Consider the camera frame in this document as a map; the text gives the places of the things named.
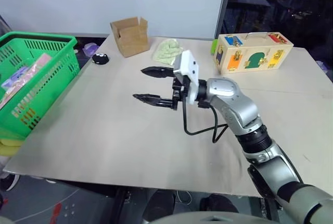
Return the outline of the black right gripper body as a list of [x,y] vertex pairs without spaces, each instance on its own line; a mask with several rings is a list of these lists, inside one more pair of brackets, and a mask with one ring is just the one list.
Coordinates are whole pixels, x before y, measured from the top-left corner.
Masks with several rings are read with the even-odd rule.
[[179,102],[183,104],[186,102],[186,97],[188,96],[188,91],[190,87],[190,79],[188,76],[183,76],[182,81],[174,77],[172,89],[172,109],[177,110]]

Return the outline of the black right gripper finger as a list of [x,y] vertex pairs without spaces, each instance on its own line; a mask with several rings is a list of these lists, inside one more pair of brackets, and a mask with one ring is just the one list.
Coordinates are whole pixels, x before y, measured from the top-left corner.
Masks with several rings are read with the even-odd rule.
[[142,69],[141,72],[154,78],[174,77],[173,68],[169,67],[150,66]]
[[173,101],[171,99],[161,98],[159,95],[153,94],[133,94],[133,97],[140,100],[143,103],[156,107],[173,107]]

